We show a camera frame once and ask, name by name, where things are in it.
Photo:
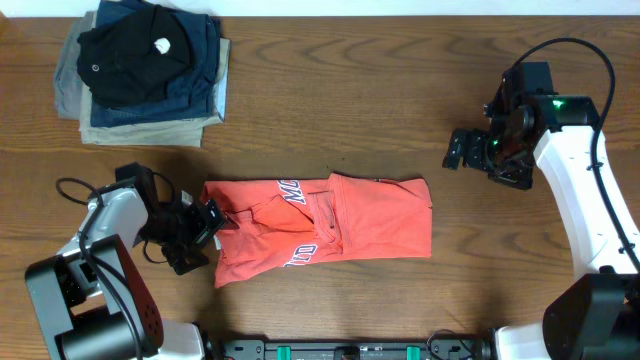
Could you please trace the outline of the red printed t-shirt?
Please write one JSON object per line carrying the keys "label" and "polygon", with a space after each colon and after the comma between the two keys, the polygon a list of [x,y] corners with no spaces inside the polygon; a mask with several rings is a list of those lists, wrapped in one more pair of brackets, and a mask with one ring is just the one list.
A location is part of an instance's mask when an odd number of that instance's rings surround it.
{"label": "red printed t-shirt", "polygon": [[227,219],[216,235],[216,287],[275,268],[432,254],[422,178],[208,181],[201,197]]}

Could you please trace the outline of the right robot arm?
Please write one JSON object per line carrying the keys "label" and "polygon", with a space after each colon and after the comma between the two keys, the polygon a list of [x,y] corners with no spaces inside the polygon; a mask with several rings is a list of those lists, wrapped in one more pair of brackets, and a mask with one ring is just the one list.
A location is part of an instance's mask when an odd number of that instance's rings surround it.
{"label": "right robot arm", "polygon": [[575,282],[541,320],[493,331],[479,359],[636,359],[639,356],[639,230],[611,170],[599,118],[586,96],[561,96],[545,62],[503,75],[486,105],[486,130],[453,131],[443,165],[473,168],[519,190],[540,169],[557,203]]}

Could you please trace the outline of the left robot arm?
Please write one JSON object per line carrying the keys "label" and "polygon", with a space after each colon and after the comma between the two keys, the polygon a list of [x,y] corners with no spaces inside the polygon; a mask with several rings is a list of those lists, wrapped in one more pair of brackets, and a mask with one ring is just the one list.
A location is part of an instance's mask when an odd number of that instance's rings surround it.
{"label": "left robot arm", "polygon": [[158,197],[158,173],[137,163],[113,184],[91,187],[87,216],[54,256],[30,265],[25,283],[53,359],[213,359],[195,323],[162,318],[130,252],[160,246],[178,275],[208,264],[204,247],[225,225],[213,200],[186,192]]}

